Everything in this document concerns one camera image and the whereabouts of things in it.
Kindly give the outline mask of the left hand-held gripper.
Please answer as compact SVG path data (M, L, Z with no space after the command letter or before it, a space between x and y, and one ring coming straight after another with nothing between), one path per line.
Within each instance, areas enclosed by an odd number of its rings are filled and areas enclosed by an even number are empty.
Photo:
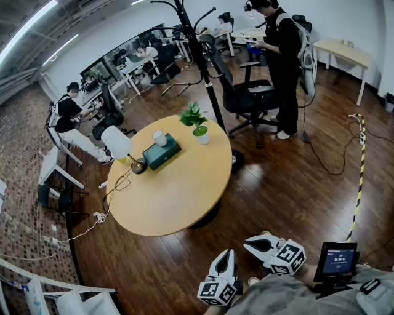
M211 263L209 276L200 283L197 298L208 306L229 306L236 295L243 293L243 283L236 277L237 269L235 251L224 250Z

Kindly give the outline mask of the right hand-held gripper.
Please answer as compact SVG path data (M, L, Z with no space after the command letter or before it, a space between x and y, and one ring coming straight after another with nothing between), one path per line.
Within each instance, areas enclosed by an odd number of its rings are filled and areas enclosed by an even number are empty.
M273 251L279 238L272 234L260 234L244 241L244 248L257 259L262 261L265 268L273 274L294 276L306 260L305 250L293 240L287 240L279 251Z

